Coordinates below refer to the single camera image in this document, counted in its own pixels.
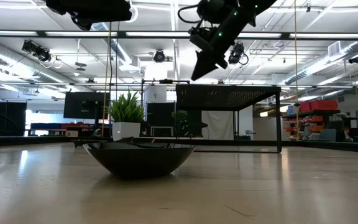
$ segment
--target potted plant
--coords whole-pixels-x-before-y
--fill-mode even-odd
[[[136,93],[133,96],[128,93],[127,97],[121,95],[117,101],[112,101],[112,105],[107,109],[107,113],[113,121],[112,137],[114,141],[128,137],[139,137],[144,109],[137,104]]]
[[[177,111],[172,112],[173,118],[173,127],[175,129],[175,133],[179,136],[184,136],[188,132],[188,119],[187,119],[187,111]]]

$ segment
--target green plant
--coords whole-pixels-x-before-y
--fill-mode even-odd
[[[188,121],[187,121],[187,111],[177,111],[172,112],[172,118],[175,126],[179,126],[181,130],[187,130],[188,129]]]
[[[112,101],[112,105],[107,109],[107,113],[114,122],[141,123],[144,117],[143,107],[136,103],[136,93],[131,93],[127,97],[121,95],[117,101]]]

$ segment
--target white pot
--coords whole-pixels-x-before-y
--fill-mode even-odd
[[[112,124],[112,138],[114,141],[122,138],[135,137],[140,134],[140,123],[117,122]]]

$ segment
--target black bowl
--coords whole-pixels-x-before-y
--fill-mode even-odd
[[[168,175],[195,149],[180,144],[117,142],[84,144],[84,148],[102,166],[122,179]]]
[[[77,139],[77,140],[71,140],[71,142],[74,143],[75,147],[78,147],[90,143],[106,143],[107,140]]]

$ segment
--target metal mesh tabletop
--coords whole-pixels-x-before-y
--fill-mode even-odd
[[[281,92],[274,86],[177,85],[178,110],[239,111]]]

